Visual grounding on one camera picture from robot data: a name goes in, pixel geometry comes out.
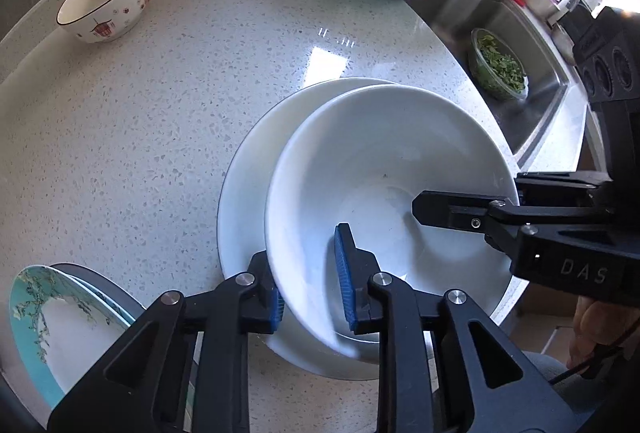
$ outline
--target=green leafy vegetables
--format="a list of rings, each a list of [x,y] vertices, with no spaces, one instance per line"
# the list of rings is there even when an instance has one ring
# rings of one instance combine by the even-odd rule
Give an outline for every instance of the green leafy vegetables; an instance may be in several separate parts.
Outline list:
[[[490,34],[478,39],[478,48],[482,57],[498,77],[511,89],[521,93],[524,88],[524,74],[520,64],[510,55],[498,50],[498,42]]]

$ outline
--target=human hand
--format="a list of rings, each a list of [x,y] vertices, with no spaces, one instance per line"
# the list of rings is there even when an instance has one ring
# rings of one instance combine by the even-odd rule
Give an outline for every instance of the human hand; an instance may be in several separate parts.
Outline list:
[[[639,317],[640,309],[580,296],[575,308],[574,338],[569,344],[567,368],[571,369],[589,359],[596,344],[612,344]],[[638,334],[634,334],[629,341],[637,344]]]

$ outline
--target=white speckled countertop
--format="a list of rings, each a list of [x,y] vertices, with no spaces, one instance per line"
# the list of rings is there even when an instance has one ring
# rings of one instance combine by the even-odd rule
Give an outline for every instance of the white speckled countertop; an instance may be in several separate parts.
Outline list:
[[[517,171],[476,88],[402,0],[152,0],[127,35],[94,45],[55,28],[60,2],[42,0],[0,42],[0,305],[32,263],[85,264],[145,305],[214,288],[235,150],[271,106],[321,80],[440,93]],[[512,285],[511,304],[525,284]],[[2,370],[45,421],[6,313],[0,330]],[[252,338],[252,431],[373,431],[377,384],[311,375]]]

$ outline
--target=white plate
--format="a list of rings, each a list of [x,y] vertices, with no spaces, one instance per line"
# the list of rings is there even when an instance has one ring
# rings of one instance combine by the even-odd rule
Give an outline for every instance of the white plate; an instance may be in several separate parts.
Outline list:
[[[271,174],[289,138],[319,106],[351,90],[389,81],[341,78],[299,90],[273,106],[244,138],[225,176],[218,205],[218,254],[225,277],[242,272],[266,248],[264,209]],[[338,355],[300,325],[285,308],[265,343],[289,363],[333,379],[377,379],[378,366]]]
[[[382,270],[415,289],[463,289],[487,314],[504,295],[510,261],[484,236],[415,220],[412,201],[425,189],[517,203],[494,141],[464,110],[428,90],[353,90],[318,108],[287,142],[266,205],[269,262],[289,309],[333,351],[378,358],[377,335],[354,341],[344,318],[334,256],[341,222]]]

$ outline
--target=blue-green floral plate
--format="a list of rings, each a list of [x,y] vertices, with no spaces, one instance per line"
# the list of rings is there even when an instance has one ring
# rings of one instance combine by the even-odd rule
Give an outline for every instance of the blue-green floral plate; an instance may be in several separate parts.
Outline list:
[[[71,276],[71,277],[74,280],[76,280],[76,282],[78,282],[80,285],[84,286],[85,289],[87,289],[90,292],[93,292],[98,298],[104,301],[111,308],[111,310],[113,310],[118,316],[124,319],[129,325],[133,324],[133,321],[135,321],[133,316],[129,314],[126,310],[124,310],[124,308],[122,308],[120,305],[118,305],[113,299],[107,296],[104,292],[102,292],[98,288],[95,288],[93,285],[91,285],[89,282],[86,282],[84,279],[78,278],[78,276]]]
[[[94,293],[44,265],[18,274],[9,306],[22,362],[52,408],[129,327]]]

